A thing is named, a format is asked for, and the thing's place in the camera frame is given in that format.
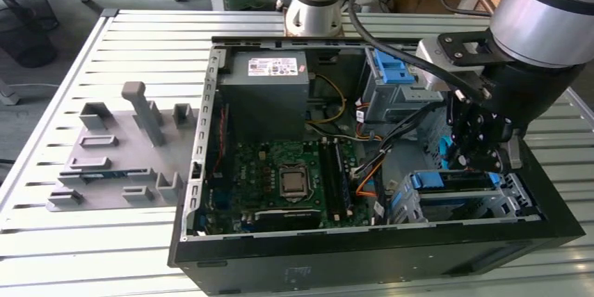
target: sticker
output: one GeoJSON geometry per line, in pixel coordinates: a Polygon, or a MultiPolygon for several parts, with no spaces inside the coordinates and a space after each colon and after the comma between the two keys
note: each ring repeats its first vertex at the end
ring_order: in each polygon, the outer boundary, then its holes
{"type": "Polygon", "coordinates": [[[377,214],[380,215],[380,217],[384,217],[384,211],[385,211],[385,209],[384,209],[384,206],[381,205],[380,202],[376,202],[376,204],[374,204],[374,210],[376,210],[377,214]]]}
{"type": "Polygon", "coordinates": [[[285,283],[300,284],[309,278],[313,272],[312,266],[288,268],[285,270],[285,283]]]}
{"type": "Polygon", "coordinates": [[[249,62],[249,76],[297,76],[297,58],[253,58],[249,62]]]}
{"type": "Polygon", "coordinates": [[[364,123],[365,122],[365,111],[357,111],[357,122],[364,123]]]}

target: metal case frame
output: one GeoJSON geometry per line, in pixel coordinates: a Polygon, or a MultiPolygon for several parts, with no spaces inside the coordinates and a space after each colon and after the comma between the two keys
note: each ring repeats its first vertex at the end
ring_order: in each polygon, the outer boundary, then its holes
{"type": "MultiPolygon", "coordinates": [[[[412,40],[392,40],[412,43],[412,40]]],[[[214,38],[206,74],[199,127],[209,126],[215,76],[225,48],[245,50],[365,48],[346,38],[214,38]]],[[[179,266],[207,294],[293,291],[353,284],[405,282],[424,278],[481,274],[526,253],[568,243],[584,235],[552,181],[528,145],[521,142],[524,168],[517,176],[537,203],[540,221],[509,224],[446,224],[433,228],[373,226],[349,233],[293,233],[284,236],[201,238],[186,235],[187,214],[199,203],[209,132],[197,132],[191,179],[181,198],[170,266],[179,266]]]]}

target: floor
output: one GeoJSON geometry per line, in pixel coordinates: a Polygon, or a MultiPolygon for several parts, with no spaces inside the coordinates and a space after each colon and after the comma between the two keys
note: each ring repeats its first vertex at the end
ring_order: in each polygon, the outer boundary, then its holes
{"type": "MultiPolygon", "coordinates": [[[[87,39],[103,8],[134,10],[210,10],[210,0],[93,0],[85,4],[79,0],[50,0],[61,20],[61,27],[51,32],[51,39],[59,50],[59,58],[39,69],[22,68],[0,50],[0,76],[9,84],[54,83],[61,84],[79,49],[87,39]]],[[[591,73],[594,64],[587,67],[575,89],[594,107],[594,80],[591,73]]],[[[27,86],[14,88],[22,96],[18,106],[0,105],[0,159],[17,159],[27,138],[38,124],[55,88],[27,86]]],[[[0,164],[0,180],[9,173],[7,165],[0,164]]]]}

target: gray part holder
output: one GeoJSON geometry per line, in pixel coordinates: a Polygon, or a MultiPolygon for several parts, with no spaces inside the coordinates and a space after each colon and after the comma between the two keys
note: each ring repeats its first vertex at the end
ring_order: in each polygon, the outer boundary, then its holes
{"type": "Polygon", "coordinates": [[[155,146],[162,146],[166,142],[159,128],[159,119],[155,117],[157,106],[150,105],[145,97],[146,85],[142,81],[129,81],[123,85],[122,97],[130,101],[137,111],[137,120],[142,123],[147,131],[149,138],[155,146]]]}
{"type": "Polygon", "coordinates": [[[93,147],[113,147],[118,146],[118,138],[114,135],[102,135],[102,136],[86,136],[82,137],[78,144],[82,147],[93,148],[93,147]]]}
{"type": "Polygon", "coordinates": [[[163,111],[161,131],[166,145],[154,147],[134,120],[137,113],[134,111],[111,113],[107,108],[103,109],[102,114],[110,115],[107,118],[101,118],[105,127],[94,130],[82,129],[67,161],[73,159],[94,161],[107,158],[111,166],[75,169],[66,165],[63,171],[66,174],[58,178],[65,187],[55,190],[49,199],[47,209],[78,211],[174,206],[178,202],[179,189],[183,188],[182,180],[189,179],[187,162],[193,153],[195,112],[187,104],[182,104],[178,111],[173,109],[163,111]],[[186,115],[185,120],[174,118],[174,114],[181,112],[186,115]],[[89,138],[99,139],[99,143],[106,144],[110,138],[117,138],[118,145],[82,145],[89,138]],[[153,200],[129,200],[130,197],[123,197],[125,187],[139,186],[147,187],[153,200]],[[63,191],[73,191],[77,195],[63,197],[71,195],[63,191]]]}
{"type": "Polygon", "coordinates": [[[79,118],[90,131],[106,130],[106,120],[111,117],[111,111],[103,102],[86,103],[79,118]]]}
{"type": "Polygon", "coordinates": [[[150,202],[155,199],[147,186],[129,186],[122,188],[122,197],[129,202],[150,202]]]}

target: white label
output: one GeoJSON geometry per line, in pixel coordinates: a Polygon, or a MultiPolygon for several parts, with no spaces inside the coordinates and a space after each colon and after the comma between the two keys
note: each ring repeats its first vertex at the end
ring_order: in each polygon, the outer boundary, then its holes
{"type": "Polygon", "coordinates": [[[253,58],[249,62],[249,76],[297,76],[297,58],[253,58]]]}
{"type": "Polygon", "coordinates": [[[374,210],[378,213],[380,217],[384,217],[384,206],[380,202],[376,202],[374,204],[374,210]]]}
{"type": "Polygon", "coordinates": [[[357,122],[364,123],[365,122],[365,111],[357,111],[357,122]]]}

